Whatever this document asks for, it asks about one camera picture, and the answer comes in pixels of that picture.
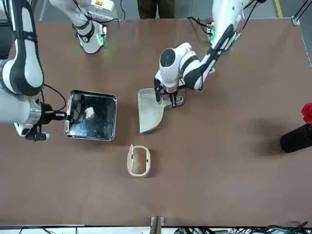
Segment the green led light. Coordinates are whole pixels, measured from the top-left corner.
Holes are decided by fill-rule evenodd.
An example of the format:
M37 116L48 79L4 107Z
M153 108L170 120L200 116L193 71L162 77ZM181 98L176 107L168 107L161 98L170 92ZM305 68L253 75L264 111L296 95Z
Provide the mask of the green led light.
M103 40L103 37L101 35L98 35L97 36L97 40L99 42L100 45L103 45L104 44L104 40Z
M211 27L211 33L212 35L210 37L210 45L212 45L215 41L215 27L214 26Z
M82 46L81 39L80 39L80 37L79 37L79 36L78 36L78 39L79 39L79 43L80 43L80 45Z

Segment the metal tray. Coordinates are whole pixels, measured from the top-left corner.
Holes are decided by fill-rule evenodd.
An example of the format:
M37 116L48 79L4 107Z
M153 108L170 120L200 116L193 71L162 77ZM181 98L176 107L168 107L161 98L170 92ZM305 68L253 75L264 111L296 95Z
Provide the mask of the metal tray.
M111 141L115 136L116 114L115 95L73 90L68 99L65 135L71 138Z

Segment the red flower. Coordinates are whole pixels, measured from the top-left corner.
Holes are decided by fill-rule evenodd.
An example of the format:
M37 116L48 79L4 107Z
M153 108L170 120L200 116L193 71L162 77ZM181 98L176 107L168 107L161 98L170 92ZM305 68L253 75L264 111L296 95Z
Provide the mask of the red flower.
M303 120L308 124L312 124L312 102L305 104L301 113L303 114Z

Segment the brown table surface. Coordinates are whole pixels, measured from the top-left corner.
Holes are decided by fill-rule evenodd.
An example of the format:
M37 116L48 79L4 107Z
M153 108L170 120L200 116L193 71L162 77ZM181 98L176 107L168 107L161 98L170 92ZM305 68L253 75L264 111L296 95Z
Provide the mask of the brown table surface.
M37 24L45 81L117 96L110 143L69 139L64 123L44 127L47 142L1 125L0 225L287 225L312 222L312 149L281 153L279 137L304 122L312 72L300 28L290 19L253 19L201 92L139 134L137 92L153 88L159 56L190 42L199 57L207 39L188 20L112 23L105 48L89 55L68 22ZM54 108L59 96L44 89ZM127 171L129 146L151 150L149 178Z

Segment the robotic arm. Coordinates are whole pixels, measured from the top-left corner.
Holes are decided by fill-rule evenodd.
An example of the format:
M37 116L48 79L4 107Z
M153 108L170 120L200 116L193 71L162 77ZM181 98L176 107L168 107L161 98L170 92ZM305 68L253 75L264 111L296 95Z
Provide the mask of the robotic arm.
M106 27L92 20L92 14L108 21L117 19L115 5L111 0L50 0L50 3L73 22L80 45L88 54L97 52L104 45L106 36ZM87 12L87 7L94 12Z
M59 117L49 104L32 98L41 91L44 76L31 6L27 0L2 2L12 24L16 55L0 60L0 123L14 123L26 139L46 140L49 134L41 132L42 124Z
M93 4L100 17L115 15L114 3L95 9L95 0L50 0L73 22L78 38L87 53L95 53L103 45L103 26L94 23L84 7ZM32 98L44 85L44 75L38 54L34 16L27 0L2 0L0 10L7 15L12 26L16 55L0 60L0 123L14 123L18 134L30 140L46 140L50 134L41 132L43 124L51 120L64 120L65 112Z
M263 3L266 0L214 0L215 39L202 61L198 59L189 43L162 52L159 60L160 69L154 79L157 102L162 102L162 95L169 95L172 107L177 107L176 96L179 89L186 87L192 90L202 89L216 61L222 52L229 50L236 38L240 14L253 1Z

